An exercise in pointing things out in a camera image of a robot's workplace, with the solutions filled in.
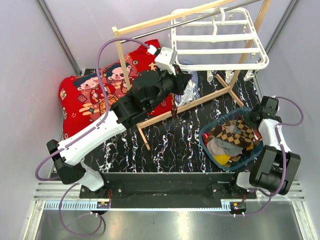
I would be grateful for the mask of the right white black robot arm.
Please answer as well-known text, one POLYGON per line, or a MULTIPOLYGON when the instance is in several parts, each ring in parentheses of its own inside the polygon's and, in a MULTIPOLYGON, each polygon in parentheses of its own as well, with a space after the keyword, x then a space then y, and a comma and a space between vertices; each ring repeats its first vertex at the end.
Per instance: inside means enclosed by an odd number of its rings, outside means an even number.
POLYGON ((227 185, 228 195, 239 198, 246 191, 260 191, 267 197, 286 195, 291 188, 301 163, 301 157, 292 152, 282 133, 283 126, 296 127, 304 120, 300 106, 282 96, 263 96, 261 102, 247 115, 245 122, 257 128, 263 149, 251 171, 240 172, 235 181, 227 185), (277 116, 279 99, 291 102, 300 113, 297 123, 282 122, 277 116))

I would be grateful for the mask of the brown argyle sock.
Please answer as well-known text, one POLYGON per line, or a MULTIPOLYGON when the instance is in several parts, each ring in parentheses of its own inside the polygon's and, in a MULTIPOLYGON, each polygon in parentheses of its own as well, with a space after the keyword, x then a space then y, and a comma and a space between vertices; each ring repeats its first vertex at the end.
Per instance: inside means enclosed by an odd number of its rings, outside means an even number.
POLYGON ((219 143, 230 144, 231 147, 239 147, 247 151, 260 144, 254 130, 240 118, 217 125, 209 133, 219 143))
POLYGON ((171 100, 172 100, 172 109, 171 109, 171 114, 173 118, 177 117, 177 106, 176 106, 176 102, 175 102, 175 94, 171 93, 171 100))

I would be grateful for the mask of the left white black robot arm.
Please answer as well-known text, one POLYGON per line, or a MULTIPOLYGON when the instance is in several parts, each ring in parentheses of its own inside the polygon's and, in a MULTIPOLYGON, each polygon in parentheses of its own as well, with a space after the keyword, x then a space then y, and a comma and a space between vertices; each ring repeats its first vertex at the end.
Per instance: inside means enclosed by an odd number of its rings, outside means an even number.
POLYGON ((175 65, 174 74, 166 70, 147 70, 133 80, 127 94, 121 97, 96 121, 60 142, 47 143, 59 180, 65 185, 81 184, 97 198, 108 193, 102 174, 84 163, 84 157, 106 140, 142 122, 169 95, 184 93, 190 73, 175 65))

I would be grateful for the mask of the white plastic clip hanger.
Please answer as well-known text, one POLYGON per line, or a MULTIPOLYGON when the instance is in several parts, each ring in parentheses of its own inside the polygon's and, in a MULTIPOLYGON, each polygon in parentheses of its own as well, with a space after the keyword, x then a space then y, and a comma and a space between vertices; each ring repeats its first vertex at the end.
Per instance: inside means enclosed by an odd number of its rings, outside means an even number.
POLYGON ((249 11, 210 8, 171 21, 171 48, 181 70, 262 70, 270 62, 249 11))

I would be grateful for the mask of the wooden drying rack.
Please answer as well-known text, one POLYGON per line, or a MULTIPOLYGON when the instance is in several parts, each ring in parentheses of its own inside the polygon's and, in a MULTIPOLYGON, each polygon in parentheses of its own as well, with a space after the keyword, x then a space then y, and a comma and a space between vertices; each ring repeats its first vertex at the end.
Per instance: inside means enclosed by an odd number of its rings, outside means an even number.
POLYGON ((135 41, 140 38, 144 38, 156 33, 160 33, 166 30, 171 30, 171 43, 172 43, 172 50, 164 50, 159 53, 159 55, 155 58, 155 63, 159 67, 160 70, 166 70, 169 73, 173 72, 173 63, 177 62, 177 55, 205 55, 205 54, 240 54, 240 60, 237 64, 202 64, 202 65, 182 65, 180 68, 183 71, 210 71, 210 70, 226 70, 226 71, 233 71, 234 74, 229 83, 223 80, 221 77, 218 78, 218 81, 223 86, 223 89, 210 93, 204 97, 201 97, 197 100, 194 100, 190 103, 187 103, 183 106, 176 107, 172 111, 167 111, 161 115, 158 115, 152 119, 146 120, 144 122, 140 121, 137 123, 137 129, 142 137, 144 145, 146 146, 147 150, 150 150, 150 145, 146 139, 145 134, 143 133, 143 129, 154 125, 160 121, 163 121, 167 118, 173 117, 179 113, 182 113, 186 110, 192 109, 198 105, 206 103, 210 100, 216 99, 224 94, 229 94, 235 102, 240 106, 243 107, 243 102, 238 98, 238 96, 233 91, 233 87, 237 81, 237 78, 242 70, 261 70, 267 67, 269 63, 269 58, 267 53, 258 37, 258 31, 261 27, 261 24, 265 18, 265 15, 270 7, 271 1, 265 0, 262 3, 262 6, 259 10, 257 18, 255 21, 252 21, 250 14, 245 13, 244 20, 226 20, 226 12, 237 10, 244 6, 244 4, 239 4, 229 8, 223 8, 222 6, 228 4, 227 0, 216 0, 210 3, 206 3, 203 5, 199 5, 193 8, 185 8, 179 10, 177 12, 173 12, 169 15, 165 15, 162 17, 158 17, 152 20, 144 21, 141 23, 137 23, 131 26, 127 26, 121 29, 117 29, 113 27, 113 34, 116 37, 120 37, 122 35, 135 32, 138 30, 142 30, 148 27, 152 27, 155 25, 159 25, 168 21, 174 22, 175 19, 178 18, 185 18, 192 14, 203 14, 204 12, 208 12, 207 15, 202 15, 197 18, 190 19, 188 21, 181 21, 178 23, 173 23, 167 27, 157 29, 154 31, 150 31, 141 35, 134 36, 130 39, 130 41, 135 41), (200 26, 202 24, 202 19, 209 18, 215 15, 221 14, 221 21, 220 22, 212 22, 213 26, 213 34, 211 35, 196 35, 196 36, 187 36, 187 35, 176 35, 174 31, 177 27, 183 25, 190 25, 190 26, 200 26), (249 33, 243 34, 223 34, 217 35, 217 30, 219 25, 244 25, 250 29, 249 33), (176 43, 180 42, 232 42, 232 41, 245 41, 245 47, 243 48, 222 48, 222 49, 177 49, 176 43))

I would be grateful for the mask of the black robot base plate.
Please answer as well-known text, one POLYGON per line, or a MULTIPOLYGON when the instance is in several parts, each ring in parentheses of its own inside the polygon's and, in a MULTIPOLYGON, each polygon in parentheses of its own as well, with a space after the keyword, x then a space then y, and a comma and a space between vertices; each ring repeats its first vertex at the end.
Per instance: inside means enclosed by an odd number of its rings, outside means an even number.
POLYGON ((234 172, 111 172, 102 175, 105 185, 97 191, 80 188, 81 199, 125 199, 138 196, 201 195, 243 198, 248 191, 236 185, 234 172))

